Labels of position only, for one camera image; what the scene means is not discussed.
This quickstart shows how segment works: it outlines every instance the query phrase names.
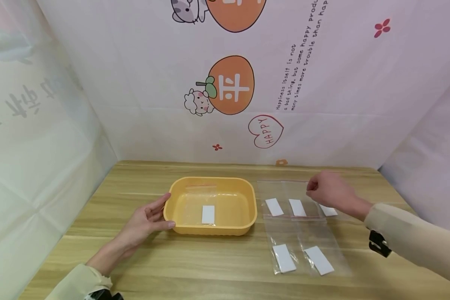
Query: left hand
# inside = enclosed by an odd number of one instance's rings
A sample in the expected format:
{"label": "left hand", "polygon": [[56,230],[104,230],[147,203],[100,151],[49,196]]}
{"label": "left hand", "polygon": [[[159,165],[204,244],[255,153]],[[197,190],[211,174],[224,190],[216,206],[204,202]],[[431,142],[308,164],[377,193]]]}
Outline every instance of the left hand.
{"label": "left hand", "polygon": [[145,239],[154,231],[169,230],[175,227],[174,221],[164,221],[163,209],[171,194],[166,193],[158,200],[137,208],[130,220],[111,241],[125,249],[123,258],[132,256]]}

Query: orange fruit graphic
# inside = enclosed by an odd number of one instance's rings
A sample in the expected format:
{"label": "orange fruit graphic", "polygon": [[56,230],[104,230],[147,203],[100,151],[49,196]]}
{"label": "orange fruit graphic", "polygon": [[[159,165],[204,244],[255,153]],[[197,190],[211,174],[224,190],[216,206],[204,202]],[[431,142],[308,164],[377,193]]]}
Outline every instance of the orange fruit graphic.
{"label": "orange fruit graphic", "polygon": [[255,79],[252,66],[244,57],[228,56],[219,60],[208,76],[215,79],[213,86],[217,90],[210,102],[220,113],[241,113],[252,101]]}
{"label": "orange fruit graphic", "polygon": [[241,32],[259,18],[266,0],[208,0],[208,10],[225,30]]}

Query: wooden table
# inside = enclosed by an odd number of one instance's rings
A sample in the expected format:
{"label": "wooden table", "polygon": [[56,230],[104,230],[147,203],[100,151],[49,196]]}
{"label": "wooden table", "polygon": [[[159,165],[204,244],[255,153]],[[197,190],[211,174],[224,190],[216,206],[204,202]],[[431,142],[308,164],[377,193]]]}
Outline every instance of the wooden table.
{"label": "wooden table", "polygon": [[[320,168],[122,161],[115,165],[70,229],[50,253],[20,299],[44,299],[78,263],[86,262],[118,233],[134,209],[168,192],[184,176],[307,180]],[[411,211],[375,170],[329,168],[357,194]],[[329,220],[352,271],[350,277],[274,275],[263,217],[242,237],[158,234],[112,274],[126,300],[314,299],[450,300],[450,282],[396,254],[368,249],[369,231],[358,221]]]}

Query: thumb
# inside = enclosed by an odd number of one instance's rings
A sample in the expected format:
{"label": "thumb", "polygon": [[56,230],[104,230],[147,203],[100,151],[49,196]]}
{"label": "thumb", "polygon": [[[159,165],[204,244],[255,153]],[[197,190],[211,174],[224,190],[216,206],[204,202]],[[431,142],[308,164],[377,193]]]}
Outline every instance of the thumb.
{"label": "thumb", "polygon": [[153,231],[162,231],[162,230],[169,230],[175,227],[174,221],[161,221],[161,222],[155,222],[152,223],[152,230]]}

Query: white wall backdrop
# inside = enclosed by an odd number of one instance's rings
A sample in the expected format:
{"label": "white wall backdrop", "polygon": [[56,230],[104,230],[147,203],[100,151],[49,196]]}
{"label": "white wall backdrop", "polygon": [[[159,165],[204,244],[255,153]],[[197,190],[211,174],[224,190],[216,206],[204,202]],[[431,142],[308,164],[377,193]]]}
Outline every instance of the white wall backdrop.
{"label": "white wall backdrop", "polygon": [[0,299],[38,270],[116,156],[34,1],[0,1]]}
{"label": "white wall backdrop", "polygon": [[422,218],[450,230],[450,88],[381,172]]}
{"label": "white wall backdrop", "polygon": [[378,168],[450,86],[450,1],[173,2],[39,0],[119,159]]}

